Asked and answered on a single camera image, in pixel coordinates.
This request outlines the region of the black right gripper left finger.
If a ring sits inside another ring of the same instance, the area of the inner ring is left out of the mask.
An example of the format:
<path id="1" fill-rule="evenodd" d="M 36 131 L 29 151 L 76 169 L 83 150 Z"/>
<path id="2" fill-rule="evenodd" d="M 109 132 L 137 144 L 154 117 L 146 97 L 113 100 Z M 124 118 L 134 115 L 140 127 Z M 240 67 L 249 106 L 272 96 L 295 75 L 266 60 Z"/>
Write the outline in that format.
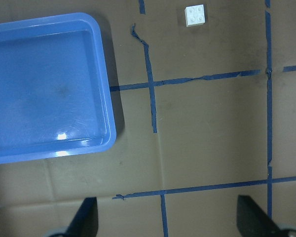
<path id="1" fill-rule="evenodd" d="M 98 233 L 99 217 L 96 197 L 87 197 L 65 231 L 66 237 L 95 237 Z"/>

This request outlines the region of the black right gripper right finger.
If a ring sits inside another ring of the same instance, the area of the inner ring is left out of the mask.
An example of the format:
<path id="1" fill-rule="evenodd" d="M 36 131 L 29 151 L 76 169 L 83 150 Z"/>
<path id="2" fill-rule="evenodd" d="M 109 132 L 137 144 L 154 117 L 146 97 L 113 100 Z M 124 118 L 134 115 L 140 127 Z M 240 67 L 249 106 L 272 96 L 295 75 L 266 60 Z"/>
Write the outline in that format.
<path id="1" fill-rule="evenodd" d="M 288 237 L 250 197 L 237 198 L 236 225 L 242 237 Z"/>

